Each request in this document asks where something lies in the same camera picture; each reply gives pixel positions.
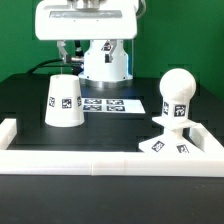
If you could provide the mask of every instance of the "paper with markers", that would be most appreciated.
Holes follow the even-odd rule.
[[[84,112],[145,113],[140,100],[83,98],[82,103]]]

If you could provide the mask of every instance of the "green wall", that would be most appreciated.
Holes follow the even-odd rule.
[[[58,58],[55,42],[35,37],[38,2],[0,1],[0,80]],[[224,99],[224,1],[147,0],[147,6],[134,41],[134,75],[161,77],[171,68],[185,68]]]

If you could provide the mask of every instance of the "white sphere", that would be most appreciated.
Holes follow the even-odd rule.
[[[176,68],[168,71],[160,81],[163,98],[174,101],[190,101],[196,90],[196,82],[190,72]]]

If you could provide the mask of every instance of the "black tabletop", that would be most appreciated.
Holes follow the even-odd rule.
[[[49,76],[16,74],[0,84],[0,119],[17,118],[12,150],[138,152],[140,141],[163,129],[159,79],[136,79],[129,87],[82,96],[139,99],[146,114],[85,113],[74,128],[45,124]],[[201,122],[223,144],[224,103],[198,85],[189,118]],[[224,179],[118,176],[0,176],[0,223],[223,223]]]

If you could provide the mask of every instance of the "white cup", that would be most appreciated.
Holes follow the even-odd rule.
[[[51,76],[45,122],[55,127],[74,127],[84,122],[77,76],[66,74]]]

